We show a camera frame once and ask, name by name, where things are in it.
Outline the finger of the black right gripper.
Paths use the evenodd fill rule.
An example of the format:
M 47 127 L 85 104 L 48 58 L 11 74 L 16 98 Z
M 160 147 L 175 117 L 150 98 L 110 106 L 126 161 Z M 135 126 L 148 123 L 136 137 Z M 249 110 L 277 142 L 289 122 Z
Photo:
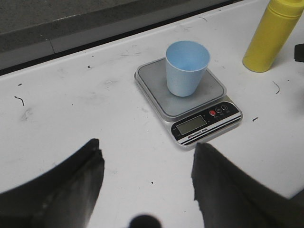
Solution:
M 294 60 L 296 62 L 304 62 L 304 43 L 295 45 Z

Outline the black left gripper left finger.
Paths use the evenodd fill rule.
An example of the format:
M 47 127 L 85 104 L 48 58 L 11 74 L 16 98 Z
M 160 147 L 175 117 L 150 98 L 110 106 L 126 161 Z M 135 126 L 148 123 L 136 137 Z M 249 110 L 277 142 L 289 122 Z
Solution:
M 99 140 L 91 139 L 43 175 L 0 195 L 2 228 L 85 228 L 104 179 Z

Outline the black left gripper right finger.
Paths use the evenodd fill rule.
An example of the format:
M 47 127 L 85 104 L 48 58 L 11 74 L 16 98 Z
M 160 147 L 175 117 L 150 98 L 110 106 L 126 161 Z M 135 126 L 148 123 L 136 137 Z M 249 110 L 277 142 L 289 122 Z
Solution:
M 208 143 L 195 147 L 194 199 L 206 228 L 302 228 L 304 207 L 262 185 Z

